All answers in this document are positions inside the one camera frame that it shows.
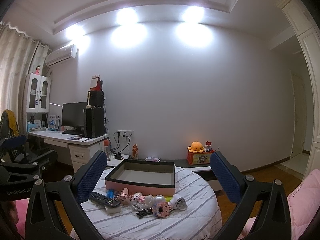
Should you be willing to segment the blue highlighter marker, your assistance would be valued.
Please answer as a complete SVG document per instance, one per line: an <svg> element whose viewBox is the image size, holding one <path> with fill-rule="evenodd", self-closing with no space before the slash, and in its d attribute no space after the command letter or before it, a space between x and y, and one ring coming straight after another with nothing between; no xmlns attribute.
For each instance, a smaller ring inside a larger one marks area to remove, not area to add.
<svg viewBox="0 0 320 240"><path fill-rule="evenodd" d="M107 198L113 199L113 198L114 198L114 189L109 189L109 190L106 192L106 196L107 196Z"/></svg>

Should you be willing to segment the black remote control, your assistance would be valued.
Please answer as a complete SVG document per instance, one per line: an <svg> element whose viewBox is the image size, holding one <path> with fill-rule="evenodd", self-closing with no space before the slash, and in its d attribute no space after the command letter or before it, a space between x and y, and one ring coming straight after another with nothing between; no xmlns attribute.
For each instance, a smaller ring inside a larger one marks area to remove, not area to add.
<svg viewBox="0 0 320 240"><path fill-rule="evenodd" d="M103 204L104 206L111 207L111 208L115 208L120 205L120 201L116 200L115 198L109 198L97 192L92 192L89 199L98 204Z"/></svg>

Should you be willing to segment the white USB charger plug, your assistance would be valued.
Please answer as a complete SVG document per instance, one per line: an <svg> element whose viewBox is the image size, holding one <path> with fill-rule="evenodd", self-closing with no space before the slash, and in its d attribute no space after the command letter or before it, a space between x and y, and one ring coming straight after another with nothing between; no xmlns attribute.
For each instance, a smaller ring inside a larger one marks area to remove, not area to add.
<svg viewBox="0 0 320 240"><path fill-rule="evenodd" d="M110 206L105 205L105 212L108 215L115 214L115 213L121 213L121 206L118 205L116 207L110 207Z"/></svg>

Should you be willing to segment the rose gold metal cup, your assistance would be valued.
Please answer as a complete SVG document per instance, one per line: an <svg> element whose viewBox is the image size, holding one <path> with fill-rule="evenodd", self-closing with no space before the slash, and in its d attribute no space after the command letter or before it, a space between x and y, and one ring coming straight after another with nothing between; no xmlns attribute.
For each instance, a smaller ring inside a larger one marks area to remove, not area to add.
<svg viewBox="0 0 320 240"><path fill-rule="evenodd" d="M130 197L130 193L129 193L129 189L128 188L123 188L118 196L117 196L117 200L120 201L120 203L122 205L129 205L129 203L131 202L131 197Z"/></svg>

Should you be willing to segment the pink white block kitty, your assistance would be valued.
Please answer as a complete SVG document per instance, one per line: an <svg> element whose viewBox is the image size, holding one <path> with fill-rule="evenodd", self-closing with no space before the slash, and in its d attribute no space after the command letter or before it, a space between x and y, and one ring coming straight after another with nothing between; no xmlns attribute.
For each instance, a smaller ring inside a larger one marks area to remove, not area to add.
<svg viewBox="0 0 320 240"><path fill-rule="evenodd" d="M136 192L133 195L131 195L131 200L132 201L137 201L137 202L140 202L140 203L144 203L145 202L145 196L141 192Z"/></svg>

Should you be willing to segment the black hair claw clip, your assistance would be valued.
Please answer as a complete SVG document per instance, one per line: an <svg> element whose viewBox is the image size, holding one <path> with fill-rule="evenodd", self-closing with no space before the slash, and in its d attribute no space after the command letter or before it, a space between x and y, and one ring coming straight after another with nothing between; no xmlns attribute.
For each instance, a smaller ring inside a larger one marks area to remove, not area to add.
<svg viewBox="0 0 320 240"><path fill-rule="evenodd" d="M149 208L149 209L141 209L139 210L137 213L136 213L137 217L139 219L145 217L145 216L148 216L148 215L153 215L153 211L152 211L152 208Z"/></svg>

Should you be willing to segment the white astronaut figurine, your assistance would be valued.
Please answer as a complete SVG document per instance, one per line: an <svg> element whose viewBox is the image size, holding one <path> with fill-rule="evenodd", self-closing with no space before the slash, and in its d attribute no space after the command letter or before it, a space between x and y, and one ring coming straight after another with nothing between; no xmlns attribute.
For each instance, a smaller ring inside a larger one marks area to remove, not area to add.
<svg viewBox="0 0 320 240"><path fill-rule="evenodd" d="M164 202L166 202L166 199L164 196L160 194L156 195L155 197L150 194L146 196L144 199L144 204L147 208L151 208L157 203L164 203Z"/></svg>

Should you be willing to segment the pink block toy pig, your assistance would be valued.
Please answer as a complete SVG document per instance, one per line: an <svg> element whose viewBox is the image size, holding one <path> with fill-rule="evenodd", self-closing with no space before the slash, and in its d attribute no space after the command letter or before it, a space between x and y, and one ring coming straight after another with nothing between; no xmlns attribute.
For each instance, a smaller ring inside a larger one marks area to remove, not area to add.
<svg viewBox="0 0 320 240"><path fill-rule="evenodd" d="M152 214L156 218L163 218L170 215L172 207L167 202L156 203L152 207Z"/></svg>

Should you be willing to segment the white plug-in night light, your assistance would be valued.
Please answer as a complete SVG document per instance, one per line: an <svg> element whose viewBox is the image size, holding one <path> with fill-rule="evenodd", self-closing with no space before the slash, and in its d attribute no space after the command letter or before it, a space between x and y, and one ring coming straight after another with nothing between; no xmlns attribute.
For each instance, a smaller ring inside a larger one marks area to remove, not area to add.
<svg viewBox="0 0 320 240"><path fill-rule="evenodd" d="M181 210L184 211L187 209L187 202L185 199L180 196L179 194L174 194L169 201L169 205L174 209L174 210Z"/></svg>

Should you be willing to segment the pink quilt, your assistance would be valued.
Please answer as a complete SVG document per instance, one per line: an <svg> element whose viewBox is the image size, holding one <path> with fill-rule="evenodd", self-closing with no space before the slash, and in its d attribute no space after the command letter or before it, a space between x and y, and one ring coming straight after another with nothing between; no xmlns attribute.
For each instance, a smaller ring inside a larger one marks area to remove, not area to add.
<svg viewBox="0 0 320 240"><path fill-rule="evenodd" d="M257 218L250 218L238 239L319 239L319 169L314 169L287 197L291 227L280 232L272 227L271 236L251 234Z"/></svg>

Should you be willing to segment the white desk with drawers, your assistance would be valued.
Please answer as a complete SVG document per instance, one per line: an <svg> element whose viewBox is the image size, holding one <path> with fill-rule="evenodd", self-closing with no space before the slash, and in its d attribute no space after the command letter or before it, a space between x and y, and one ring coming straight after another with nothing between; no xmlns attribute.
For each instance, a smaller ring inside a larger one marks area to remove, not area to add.
<svg viewBox="0 0 320 240"><path fill-rule="evenodd" d="M88 163L98 150L103 150L103 141L108 139L108 135L97 138L74 139L71 134L63 134L61 131L28 132L29 136L42 138L45 144L53 147L57 152L58 161L67 165L72 165L76 172L82 165Z"/></svg>

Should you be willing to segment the bottle with orange cap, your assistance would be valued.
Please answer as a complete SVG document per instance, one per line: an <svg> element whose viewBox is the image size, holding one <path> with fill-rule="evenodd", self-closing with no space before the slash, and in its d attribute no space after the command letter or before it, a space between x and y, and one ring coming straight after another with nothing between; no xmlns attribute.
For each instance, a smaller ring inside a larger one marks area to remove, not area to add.
<svg viewBox="0 0 320 240"><path fill-rule="evenodd" d="M110 141L108 139L105 139L103 143L104 143L104 152L106 153L106 156L107 156L107 161L110 161L111 160Z"/></svg>

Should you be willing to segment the white glass-door cabinet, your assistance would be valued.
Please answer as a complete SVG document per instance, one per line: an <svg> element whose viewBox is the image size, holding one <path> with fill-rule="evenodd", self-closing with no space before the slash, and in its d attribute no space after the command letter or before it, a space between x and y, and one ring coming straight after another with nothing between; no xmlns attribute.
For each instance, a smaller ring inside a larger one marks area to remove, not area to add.
<svg viewBox="0 0 320 240"><path fill-rule="evenodd" d="M27 113L48 113L51 79L30 73L25 83L25 111Z"/></svg>

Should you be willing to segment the black computer monitor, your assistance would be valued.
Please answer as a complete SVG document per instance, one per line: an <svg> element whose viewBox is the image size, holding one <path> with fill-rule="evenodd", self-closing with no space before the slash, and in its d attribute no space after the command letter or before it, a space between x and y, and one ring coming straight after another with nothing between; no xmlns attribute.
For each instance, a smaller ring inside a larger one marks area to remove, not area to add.
<svg viewBox="0 0 320 240"><path fill-rule="evenodd" d="M61 126L63 133L72 135L84 134L86 102L64 103L62 106Z"/></svg>

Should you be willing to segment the striped white round tablecloth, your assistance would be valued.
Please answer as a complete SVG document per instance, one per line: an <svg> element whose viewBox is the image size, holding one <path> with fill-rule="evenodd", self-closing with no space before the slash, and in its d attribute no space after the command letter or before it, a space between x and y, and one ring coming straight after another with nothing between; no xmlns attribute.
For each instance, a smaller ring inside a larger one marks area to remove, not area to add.
<svg viewBox="0 0 320 240"><path fill-rule="evenodd" d="M187 209L174 210L165 218L139 219L129 206L114 214L91 201L81 206L103 239L213 239L222 227L222 217L211 186L198 174L176 167L175 187Z"/></svg>

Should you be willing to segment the pink doll figurine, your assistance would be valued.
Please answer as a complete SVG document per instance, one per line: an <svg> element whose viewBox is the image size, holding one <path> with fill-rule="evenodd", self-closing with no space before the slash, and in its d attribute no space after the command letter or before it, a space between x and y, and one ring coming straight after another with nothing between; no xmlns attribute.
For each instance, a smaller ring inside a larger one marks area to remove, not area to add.
<svg viewBox="0 0 320 240"><path fill-rule="evenodd" d="M40 64L37 65L34 74L41 75L41 65Z"/></svg>

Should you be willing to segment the orange snack bag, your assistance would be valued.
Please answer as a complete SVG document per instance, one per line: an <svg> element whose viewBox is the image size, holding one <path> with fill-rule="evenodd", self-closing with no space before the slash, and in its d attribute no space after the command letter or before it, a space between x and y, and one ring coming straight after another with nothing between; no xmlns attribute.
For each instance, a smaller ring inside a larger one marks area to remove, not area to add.
<svg viewBox="0 0 320 240"><path fill-rule="evenodd" d="M139 149L137 144L134 144L134 146L132 147L132 158L135 160L139 158Z"/></svg>

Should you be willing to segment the black computer tower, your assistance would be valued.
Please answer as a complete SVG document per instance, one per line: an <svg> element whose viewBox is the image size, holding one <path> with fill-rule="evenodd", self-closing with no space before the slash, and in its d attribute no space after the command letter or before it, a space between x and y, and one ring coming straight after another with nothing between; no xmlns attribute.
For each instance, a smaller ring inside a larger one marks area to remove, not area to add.
<svg viewBox="0 0 320 240"><path fill-rule="evenodd" d="M86 108L84 135L86 138L97 138L104 135L104 110L102 108Z"/></svg>

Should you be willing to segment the black low TV bench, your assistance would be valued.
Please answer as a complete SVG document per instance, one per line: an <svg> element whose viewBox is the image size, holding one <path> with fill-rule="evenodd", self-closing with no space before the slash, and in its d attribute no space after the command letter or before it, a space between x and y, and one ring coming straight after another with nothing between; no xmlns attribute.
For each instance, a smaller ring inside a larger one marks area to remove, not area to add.
<svg viewBox="0 0 320 240"><path fill-rule="evenodd" d="M119 164L121 164L124 160L127 160L127 159L132 160L132 158L130 158L129 155L127 155L127 154L123 155L122 160L112 159L111 161L108 161L105 169L108 170L108 169L117 167ZM186 168L186 169L198 174L204 180L206 180L214 191L221 191L222 190L222 186L220 185L217 178L214 176L209 163L189 165L187 159L175 159L175 160L161 159L160 162L172 162L177 167Z"/></svg>

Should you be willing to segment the pink tissue pack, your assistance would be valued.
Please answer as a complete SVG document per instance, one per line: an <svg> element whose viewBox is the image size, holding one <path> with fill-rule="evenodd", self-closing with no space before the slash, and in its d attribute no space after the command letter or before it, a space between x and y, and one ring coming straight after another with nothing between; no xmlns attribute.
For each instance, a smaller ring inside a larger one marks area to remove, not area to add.
<svg viewBox="0 0 320 240"><path fill-rule="evenodd" d="M147 158L145 158L145 161L160 162L160 161L161 161L161 158L157 158L157 157L147 157Z"/></svg>

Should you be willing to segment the beige curtain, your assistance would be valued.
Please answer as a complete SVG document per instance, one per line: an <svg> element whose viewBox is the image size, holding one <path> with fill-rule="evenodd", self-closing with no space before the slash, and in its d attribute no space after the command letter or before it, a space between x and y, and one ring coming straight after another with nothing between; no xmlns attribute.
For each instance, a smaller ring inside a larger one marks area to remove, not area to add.
<svg viewBox="0 0 320 240"><path fill-rule="evenodd" d="M41 41L1 23L1 112L14 112L21 134L26 133L26 78L44 65L48 52L49 47Z"/></svg>

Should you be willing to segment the black speaker box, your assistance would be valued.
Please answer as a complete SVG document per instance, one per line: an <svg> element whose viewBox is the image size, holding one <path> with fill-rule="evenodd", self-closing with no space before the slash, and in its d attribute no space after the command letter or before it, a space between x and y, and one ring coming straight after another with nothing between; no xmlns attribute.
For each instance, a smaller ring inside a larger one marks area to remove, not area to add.
<svg viewBox="0 0 320 240"><path fill-rule="evenodd" d="M98 90L88 91L88 101L91 107L102 108L104 105L104 93Z"/></svg>

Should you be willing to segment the white air conditioner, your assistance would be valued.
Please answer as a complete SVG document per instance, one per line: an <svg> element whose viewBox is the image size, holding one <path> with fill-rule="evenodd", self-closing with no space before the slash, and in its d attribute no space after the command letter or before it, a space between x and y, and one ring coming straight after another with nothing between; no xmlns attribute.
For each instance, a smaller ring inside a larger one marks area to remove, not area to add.
<svg viewBox="0 0 320 240"><path fill-rule="evenodd" d="M76 45L72 44L69 46L64 46L57 49L47 55L45 64L47 67L51 67L57 63L76 58L78 48Z"/></svg>

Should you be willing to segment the red toy storage crate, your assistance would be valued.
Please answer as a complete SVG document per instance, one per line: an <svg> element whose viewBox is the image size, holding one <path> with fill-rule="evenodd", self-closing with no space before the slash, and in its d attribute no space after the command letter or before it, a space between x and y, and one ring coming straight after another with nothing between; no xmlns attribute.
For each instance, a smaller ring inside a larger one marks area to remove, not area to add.
<svg viewBox="0 0 320 240"><path fill-rule="evenodd" d="M211 152L197 152L197 153L191 153L188 152L187 161L189 165L202 165L202 164L208 164L210 162L210 156L213 153Z"/></svg>

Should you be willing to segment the red desk calendar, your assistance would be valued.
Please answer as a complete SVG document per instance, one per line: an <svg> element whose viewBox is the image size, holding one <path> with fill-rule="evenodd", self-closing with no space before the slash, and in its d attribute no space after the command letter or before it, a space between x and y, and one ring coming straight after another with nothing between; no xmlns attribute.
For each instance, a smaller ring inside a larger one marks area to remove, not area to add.
<svg viewBox="0 0 320 240"><path fill-rule="evenodd" d="M100 75L92 76L89 90L102 92L103 91L102 86L103 86L103 81L100 79Z"/></svg>

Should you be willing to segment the orange octopus plush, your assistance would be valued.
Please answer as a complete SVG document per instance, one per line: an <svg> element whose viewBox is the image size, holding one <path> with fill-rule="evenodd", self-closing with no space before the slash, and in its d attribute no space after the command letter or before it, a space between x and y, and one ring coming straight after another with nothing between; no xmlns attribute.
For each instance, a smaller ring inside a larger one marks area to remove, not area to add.
<svg viewBox="0 0 320 240"><path fill-rule="evenodd" d="M194 141L188 147L188 152L189 153L203 153L204 152L204 146L200 142Z"/></svg>

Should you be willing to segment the wall power outlet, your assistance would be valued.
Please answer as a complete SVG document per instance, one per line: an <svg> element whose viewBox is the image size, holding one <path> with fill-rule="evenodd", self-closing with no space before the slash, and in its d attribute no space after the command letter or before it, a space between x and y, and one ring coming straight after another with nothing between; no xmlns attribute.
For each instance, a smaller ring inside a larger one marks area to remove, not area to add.
<svg viewBox="0 0 320 240"><path fill-rule="evenodd" d="M134 134L133 130L117 130L116 131L117 135L121 136L121 137L132 137Z"/></svg>

